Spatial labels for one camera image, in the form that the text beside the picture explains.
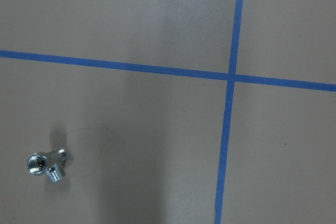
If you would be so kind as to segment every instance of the metal pipe fitting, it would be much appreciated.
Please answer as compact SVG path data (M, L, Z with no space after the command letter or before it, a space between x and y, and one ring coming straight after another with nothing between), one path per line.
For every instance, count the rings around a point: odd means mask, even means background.
M31 174L46 173L51 182L55 183L65 176L64 165L67 160L65 149L57 149L48 153L39 152L27 161L27 169Z

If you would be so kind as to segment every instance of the gray floor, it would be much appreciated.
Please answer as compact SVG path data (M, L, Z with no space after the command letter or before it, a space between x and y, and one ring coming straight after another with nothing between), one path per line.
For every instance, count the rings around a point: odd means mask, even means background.
M0 50L228 72L235 0L0 0ZM237 73L336 83L333 0L244 0ZM226 81L0 58L0 223L213 223ZM235 84L222 223L336 222L336 93ZM26 170L65 147L57 184Z

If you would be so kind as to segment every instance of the blue tape line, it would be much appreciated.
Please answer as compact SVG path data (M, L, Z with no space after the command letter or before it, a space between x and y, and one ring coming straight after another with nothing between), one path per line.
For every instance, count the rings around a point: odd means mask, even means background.
M157 66L140 65L132 63L82 59L82 58L53 56L53 55L40 55L40 54L31 54L27 52L13 52L13 51L0 50L0 57L21 59L21 60L53 62L69 65L97 67L97 68L110 68L110 69L120 69L120 70L129 70L137 72L147 72L147 73L160 73L160 74L169 74L172 76L186 76L186 77L215 79L215 80L227 80L229 77L229 74L227 73L190 70L181 68L157 67Z
M296 80L286 80L286 79L277 79L277 78L269 78L269 77L258 77L258 76L244 76L241 74L235 75L235 81L290 87L290 88L312 89L312 90L336 92L336 84L327 84L327 83L318 83L318 82L309 82L309 81L296 81Z
M221 142L221 149L220 149L220 154L219 154L217 189L216 189L216 199L215 199L215 222L214 222L215 224L221 224L220 220L222 218L224 182L225 182L225 173L226 173L227 151L228 151L228 145L229 145L234 87L235 87L235 82L228 81L227 87L226 87L226 96L225 96L225 110L224 110L224 118L223 118L222 142Z
M110 68L110 69L129 70L129 71L138 71L147 73L159 73L159 74L168 74L172 76L186 76L186 77L212 79L212 80L225 80L225 81L233 80L238 82L247 82L255 84L336 92L336 84L267 78L267 77L244 76L242 74L228 74L228 73L190 70L181 68L157 67L157 66L140 65L132 63L91 60L91 59L62 57L53 55L40 55L40 54L31 54L28 52L13 52L13 51L0 50L0 58L53 62L68 65Z
M243 12L243 0L236 0L235 18L233 22L233 32L231 40L229 73L235 74L237 69L238 46L240 38L241 14Z
M223 118L222 142L219 154L218 177L215 199L215 224L221 224L222 208L224 199L224 184L226 173L227 151L230 136L231 114L233 105L233 95L235 89L235 75L237 69L238 46L240 36L241 15L243 12L243 0L236 0L235 18L232 32L232 42L229 62L229 75L232 78L228 79L225 95L225 110Z

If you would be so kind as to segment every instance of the chrome fitting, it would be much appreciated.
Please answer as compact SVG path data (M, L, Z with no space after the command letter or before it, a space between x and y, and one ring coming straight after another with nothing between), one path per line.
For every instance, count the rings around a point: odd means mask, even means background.
M57 149L48 153L39 152L27 161L27 169L31 174L46 173L51 182L55 183L65 176L64 165L67 160L65 149Z

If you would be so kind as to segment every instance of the threaded hole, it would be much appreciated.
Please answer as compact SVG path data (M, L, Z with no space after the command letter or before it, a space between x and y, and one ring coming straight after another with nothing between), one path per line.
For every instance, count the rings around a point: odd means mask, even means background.
M27 162L28 171L34 175L40 175L44 172L46 168L45 159L38 155L34 154Z

